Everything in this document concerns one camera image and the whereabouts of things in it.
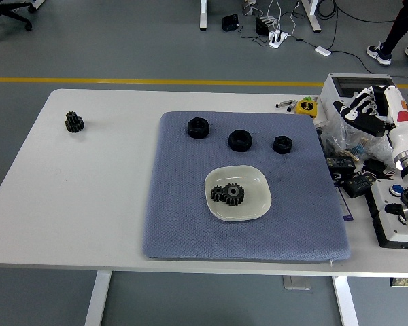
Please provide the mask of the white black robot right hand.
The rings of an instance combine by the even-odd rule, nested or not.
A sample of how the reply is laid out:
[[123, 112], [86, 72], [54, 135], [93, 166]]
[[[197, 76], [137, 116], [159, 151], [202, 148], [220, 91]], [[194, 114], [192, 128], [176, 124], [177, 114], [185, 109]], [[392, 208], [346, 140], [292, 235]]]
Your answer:
[[402, 168], [408, 159], [408, 107], [396, 86], [369, 86], [350, 104], [333, 106], [350, 126], [375, 137], [387, 134], [394, 163]]

